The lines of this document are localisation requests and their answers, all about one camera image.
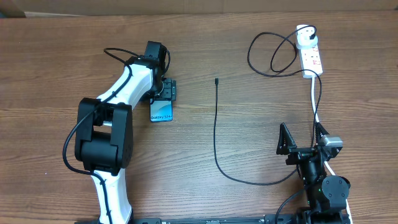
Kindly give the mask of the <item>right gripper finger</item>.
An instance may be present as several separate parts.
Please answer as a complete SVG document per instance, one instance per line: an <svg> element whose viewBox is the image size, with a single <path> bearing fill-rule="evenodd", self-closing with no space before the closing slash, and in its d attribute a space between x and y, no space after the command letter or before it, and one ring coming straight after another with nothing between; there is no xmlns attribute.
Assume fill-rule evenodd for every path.
<svg viewBox="0 0 398 224"><path fill-rule="evenodd" d="M326 139L329 135L321 123L315 123L315 140L319 146L326 146Z"/></svg>
<svg viewBox="0 0 398 224"><path fill-rule="evenodd" d="M297 145L285 123L281 123L279 126L279 140L276 149L278 155L288 155L294 152Z"/></svg>

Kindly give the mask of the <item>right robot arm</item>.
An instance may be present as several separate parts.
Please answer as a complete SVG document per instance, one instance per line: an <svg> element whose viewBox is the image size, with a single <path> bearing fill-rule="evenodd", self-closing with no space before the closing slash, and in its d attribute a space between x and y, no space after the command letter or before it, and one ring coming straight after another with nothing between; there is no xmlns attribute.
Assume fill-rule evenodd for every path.
<svg viewBox="0 0 398 224"><path fill-rule="evenodd" d="M284 223L351 223L349 215L343 214L351 184L345 177L328 175L325 170L325 163L342 150L343 141L329 134L320 123L315 124L315 140L315 146L297 147L287 126L280 125L276 154L286 155L285 163L299 170L303 189L282 203L275 214L275 223L280 222L280 212L287 202L303 192L308 206L298 208Z"/></svg>

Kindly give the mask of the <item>Galaxy smartphone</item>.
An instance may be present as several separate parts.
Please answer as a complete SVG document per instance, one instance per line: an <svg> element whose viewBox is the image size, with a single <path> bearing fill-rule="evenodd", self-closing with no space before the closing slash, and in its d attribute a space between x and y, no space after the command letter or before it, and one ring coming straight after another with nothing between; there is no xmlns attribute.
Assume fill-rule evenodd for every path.
<svg viewBox="0 0 398 224"><path fill-rule="evenodd" d="M152 122L168 122L173 120L171 101L150 101L150 120Z"/></svg>

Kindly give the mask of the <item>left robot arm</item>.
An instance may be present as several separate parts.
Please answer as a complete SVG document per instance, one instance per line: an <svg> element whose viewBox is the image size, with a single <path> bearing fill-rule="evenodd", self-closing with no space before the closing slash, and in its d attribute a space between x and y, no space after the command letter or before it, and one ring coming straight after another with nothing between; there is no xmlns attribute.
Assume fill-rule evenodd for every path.
<svg viewBox="0 0 398 224"><path fill-rule="evenodd" d="M100 215L95 223L132 223L133 209L127 197L126 168L133 150L132 111L141 101L150 104L152 122L173 119L172 103L177 83L165 77L170 52L160 42L149 41L142 55L132 53L123 62L123 74L112 87L78 105L75 158L81 174L95 183Z"/></svg>

